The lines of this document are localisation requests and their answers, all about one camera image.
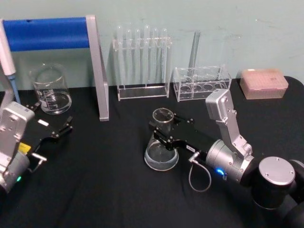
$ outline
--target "black tablecloth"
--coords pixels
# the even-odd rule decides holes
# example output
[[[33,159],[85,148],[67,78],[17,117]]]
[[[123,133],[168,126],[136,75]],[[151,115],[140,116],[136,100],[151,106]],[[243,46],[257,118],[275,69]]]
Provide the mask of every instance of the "black tablecloth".
[[[246,100],[236,80],[231,93],[241,134],[255,156],[276,155],[304,161],[304,86],[287,77],[283,99]],[[60,126],[73,115],[73,132],[57,143],[42,145],[48,157],[36,173],[24,177],[3,205],[3,228],[256,228],[276,227],[287,198],[272,213],[259,210],[250,189],[225,182],[213,172],[206,193],[188,184],[189,154],[180,152],[177,166],[168,172],[151,170],[143,160],[151,136],[148,121],[153,110],[167,107],[193,117],[196,126],[220,138],[209,119],[205,100],[177,102],[170,98],[130,99],[118,102],[111,87],[110,121],[99,122],[95,88],[70,89],[72,107],[58,116],[43,118]],[[34,103],[33,91],[20,92],[23,104]],[[196,169],[193,184],[203,188],[206,174]]]

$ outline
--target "acrylic holder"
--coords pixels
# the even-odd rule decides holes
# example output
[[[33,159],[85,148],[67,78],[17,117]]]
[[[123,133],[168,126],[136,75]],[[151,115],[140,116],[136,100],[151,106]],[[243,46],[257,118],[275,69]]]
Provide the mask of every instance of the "acrylic holder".
[[[173,80],[178,102],[205,99],[216,89],[229,89],[231,84],[225,65],[175,68]]]
[[[118,27],[113,40],[118,100],[169,97],[171,39],[167,30]]]

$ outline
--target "glass beaker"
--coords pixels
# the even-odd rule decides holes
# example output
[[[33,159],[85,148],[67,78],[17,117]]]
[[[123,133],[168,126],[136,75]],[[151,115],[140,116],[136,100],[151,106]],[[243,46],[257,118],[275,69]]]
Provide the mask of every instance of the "glass beaker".
[[[47,114],[61,114],[72,105],[65,82],[65,70],[60,64],[43,64],[29,72],[41,109]]]
[[[158,127],[161,127],[165,133],[170,131],[174,118],[173,112],[166,108],[159,108],[154,110],[152,116],[154,123],[156,123]],[[147,165],[154,170],[167,171],[177,164],[179,154],[177,149],[168,151],[152,134],[144,154],[144,160]]]

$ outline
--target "pink box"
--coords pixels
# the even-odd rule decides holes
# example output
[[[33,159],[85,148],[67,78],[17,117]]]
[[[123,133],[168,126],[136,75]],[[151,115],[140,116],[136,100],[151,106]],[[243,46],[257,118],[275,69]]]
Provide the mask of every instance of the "pink box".
[[[278,69],[243,70],[240,85],[246,99],[282,98],[288,82]]]

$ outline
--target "blue led light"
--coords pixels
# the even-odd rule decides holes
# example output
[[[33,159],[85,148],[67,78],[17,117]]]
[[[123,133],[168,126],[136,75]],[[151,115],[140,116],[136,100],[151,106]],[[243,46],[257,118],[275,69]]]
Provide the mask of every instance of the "blue led light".
[[[222,169],[220,169],[220,168],[215,169],[215,171],[216,171],[217,173],[219,173],[220,175],[222,175],[222,176],[225,175],[224,171],[223,171]]]

